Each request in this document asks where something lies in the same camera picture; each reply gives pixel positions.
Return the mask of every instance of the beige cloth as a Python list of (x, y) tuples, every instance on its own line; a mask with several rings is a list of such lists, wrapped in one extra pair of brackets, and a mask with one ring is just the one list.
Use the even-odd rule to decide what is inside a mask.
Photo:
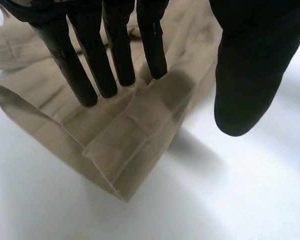
[[(139, 35), (135, 14), (128, 28), (130, 34)], [(133, 40), (136, 84), (120, 87), (113, 99), (100, 96), (96, 107), (86, 109), (28, 25), (5, 17), (0, 28), (0, 69), (23, 68), (0, 79), (0, 106), (62, 161), (128, 201), (167, 149), (185, 116), (215, 84), (222, 30), (209, 1), (171, 0), (162, 28), (168, 74), (152, 79), (142, 43)], [(70, 35), (79, 51), (72, 30)], [(106, 44), (104, 29), (101, 35)]]

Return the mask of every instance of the khaki fabric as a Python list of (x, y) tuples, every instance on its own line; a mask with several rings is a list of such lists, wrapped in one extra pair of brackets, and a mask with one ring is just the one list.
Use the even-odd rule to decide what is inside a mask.
[[(78, 103), (51, 57), (28, 52), (29, 46), (41, 44), (31, 35), (35, 40), (28, 40), (24, 48), (19, 46), (27, 52), (19, 56), (21, 65), (35, 63), (0, 78), (0, 106), (66, 164), (128, 201), (167, 149), (184, 118), (215, 84), (222, 30), (209, 1), (171, 0), (162, 28), (168, 74), (159, 80), (151, 78), (142, 42), (137, 38), (134, 13), (129, 32), (135, 36), (131, 49), (136, 84), (119, 87), (112, 99), (100, 96), (98, 104), (89, 109)], [(115, 72), (109, 52), (108, 56)], [(11, 64), (13, 58), (0, 58), (0, 65), (6, 61), (10, 69), (16, 67)], [(81, 60), (92, 80), (86, 62)]]

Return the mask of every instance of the folded fabric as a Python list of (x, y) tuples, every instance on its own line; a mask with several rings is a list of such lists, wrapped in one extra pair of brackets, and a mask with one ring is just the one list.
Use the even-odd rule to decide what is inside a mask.
[[(136, 22), (133, 14), (129, 24), (134, 36), (140, 34)], [(2, 69), (26, 66), (0, 79), (0, 106), (62, 161), (128, 201), (167, 149), (183, 119), (215, 84), (222, 30), (209, 1), (172, 0), (162, 28), (168, 74), (153, 80), (142, 42), (133, 40), (136, 83), (119, 87), (112, 99), (100, 97), (89, 109), (78, 103), (53, 59), (40, 50), (37, 54), (36, 45), (42, 43), (31, 40), (36, 37), (29, 31), (27, 41), (23, 39), (24, 44), (18, 45), (18, 55), (14, 48), (9, 60), (0, 60)], [(26, 54), (31, 46), (34, 48)], [(81, 60), (92, 79), (86, 62)]]

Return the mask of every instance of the white surface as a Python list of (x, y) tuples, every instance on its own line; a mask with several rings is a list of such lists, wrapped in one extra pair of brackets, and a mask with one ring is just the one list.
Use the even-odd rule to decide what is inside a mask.
[(300, 239), (300, 49), (248, 134), (213, 96), (128, 203), (78, 175), (0, 110), (0, 240)]

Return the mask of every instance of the robotic hand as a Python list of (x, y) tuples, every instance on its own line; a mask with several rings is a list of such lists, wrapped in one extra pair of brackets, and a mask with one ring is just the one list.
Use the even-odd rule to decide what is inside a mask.
[[(98, 33), (103, 19), (121, 85), (135, 82), (126, 24), (134, 0), (0, 0), (15, 17), (29, 22), (45, 41), (79, 101), (97, 95), (68, 36), (66, 15), (101, 94), (117, 86)], [(167, 72), (160, 19), (169, 0), (137, 0), (137, 19), (152, 76)], [(300, 44), (300, 0), (209, 0), (223, 33), (216, 67), (214, 116), (226, 134), (248, 132), (267, 111)]]
[[(160, 20), (168, 3), (169, 0), (137, 0), (137, 21), (155, 79), (167, 73)], [(124, 87), (135, 83), (127, 32), (135, 0), (0, 0), (0, 4), (37, 32), (84, 106), (96, 105), (98, 96), (71, 44), (66, 16), (104, 98), (114, 97), (118, 89), (100, 36), (102, 17), (118, 81)]]

